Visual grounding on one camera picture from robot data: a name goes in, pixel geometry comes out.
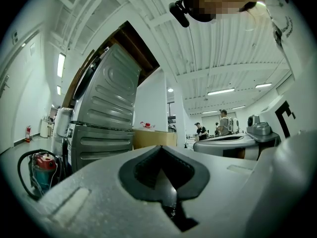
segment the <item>man in black shirt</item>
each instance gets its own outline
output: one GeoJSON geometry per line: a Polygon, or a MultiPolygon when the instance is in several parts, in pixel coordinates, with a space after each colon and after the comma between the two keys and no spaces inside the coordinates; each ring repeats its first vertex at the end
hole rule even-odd
{"type": "Polygon", "coordinates": [[[206,128],[201,126],[199,122],[195,123],[197,126],[197,134],[199,136],[199,141],[207,139],[208,132],[206,131],[206,128]]]}

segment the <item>black cable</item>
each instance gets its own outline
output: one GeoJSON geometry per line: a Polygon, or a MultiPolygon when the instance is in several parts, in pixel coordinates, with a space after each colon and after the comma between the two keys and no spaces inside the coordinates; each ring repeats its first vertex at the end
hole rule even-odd
{"type": "Polygon", "coordinates": [[[34,150],[34,151],[30,151],[30,152],[27,152],[25,154],[23,154],[19,161],[18,161],[18,175],[19,175],[19,178],[20,178],[20,181],[22,183],[22,186],[24,187],[25,191],[30,195],[30,197],[32,197],[34,200],[39,200],[40,197],[37,196],[37,195],[34,195],[31,191],[29,191],[29,189],[27,188],[27,186],[25,185],[24,181],[23,181],[23,178],[22,178],[22,175],[21,175],[21,163],[22,161],[27,157],[27,156],[30,156],[30,155],[33,155],[35,153],[39,153],[39,152],[47,152],[48,154],[56,157],[59,161],[59,166],[60,166],[60,169],[59,169],[59,177],[58,177],[58,180],[57,180],[57,183],[59,183],[60,181],[60,177],[61,177],[61,173],[62,173],[62,163],[61,163],[61,159],[58,155],[54,154],[54,153],[51,153],[47,150],[43,150],[43,149],[38,149],[38,150],[34,150]]]}

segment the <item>gray floor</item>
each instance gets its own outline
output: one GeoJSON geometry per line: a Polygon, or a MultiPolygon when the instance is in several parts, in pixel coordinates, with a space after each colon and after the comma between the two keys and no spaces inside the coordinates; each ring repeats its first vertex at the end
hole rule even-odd
{"type": "MultiPolygon", "coordinates": [[[[9,185],[11,186],[13,193],[18,198],[31,200],[31,198],[28,197],[28,194],[24,190],[21,184],[21,181],[19,179],[19,175],[17,172],[17,164],[18,164],[19,158],[22,156],[22,154],[32,150],[44,149],[44,150],[50,151],[51,141],[52,140],[49,138],[42,138],[40,136],[36,136],[33,138],[33,140],[31,140],[30,143],[24,142],[13,148],[8,149],[6,152],[0,155],[0,168],[4,176],[6,177],[9,185]]],[[[31,191],[33,191],[31,189],[27,158],[25,158],[21,163],[21,174],[26,186],[31,191]]]]}

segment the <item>man in gray shirt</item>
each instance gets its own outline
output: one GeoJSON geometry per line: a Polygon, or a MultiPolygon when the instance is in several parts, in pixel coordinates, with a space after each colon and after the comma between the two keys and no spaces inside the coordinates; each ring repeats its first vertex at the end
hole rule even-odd
{"type": "Polygon", "coordinates": [[[232,135],[232,132],[228,131],[228,128],[227,128],[229,123],[229,119],[227,117],[227,110],[221,110],[220,115],[221,115],[220,125],[217,129],[220,131],[221,136],[232,135]]]}

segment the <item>fluorescent light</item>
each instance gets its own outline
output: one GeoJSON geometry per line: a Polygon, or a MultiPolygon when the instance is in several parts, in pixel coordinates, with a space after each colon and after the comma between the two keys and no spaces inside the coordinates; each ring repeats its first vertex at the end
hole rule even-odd
{"type": "Polygon", "coordinates": [[[241,109],[241,108],[244,108],[245,106],[240,106],[240,107],[237,107],[237,108],[233,108],[233,109],[241,109]]]}
{"type": "Polygon", "coordinates": [[[64,62],[65,62],[65,55],[60,53],[58,55],[58,64],[57,64],[57,75],[59,77],[62,77],[63,75],[63,68],[64,68],[64,62]]]}
{"type": "Polygon", "coordinates": [[[256,88],[267,87],[267,86],[270,86],[271,84],[272,84],[272,83],[266,83],[266,84],[256,85],[256,88]]]}
{"type": "Polygon", "coordinates": [[[266,6],[264,2],[257,2],[257,4],[260,4],[260,5],[266,6]]]}
{"type": "Polygon", "coordinates": [[[57,94],[60,95],[60,86],[57,86],[57,94]]]}
{"type": "Polygon", "coordinates": [[[235,89],[230,88],[230,89],[225,89],[225,90],[220,90],[220,91],[215,91],[215,92],[209,92],[208,95],[214,95],[214,94],[219,94],[219,93],[228,93],[228,92],[233,92],[235,89]]]}
{"type": "Polygon", "coordinates": [[[215,111],[206,111],[206,112],[202,112],[202,114],[208,114],[208,113],[213,113],[213,112],[217,112],[218,110],[215,111]]]}

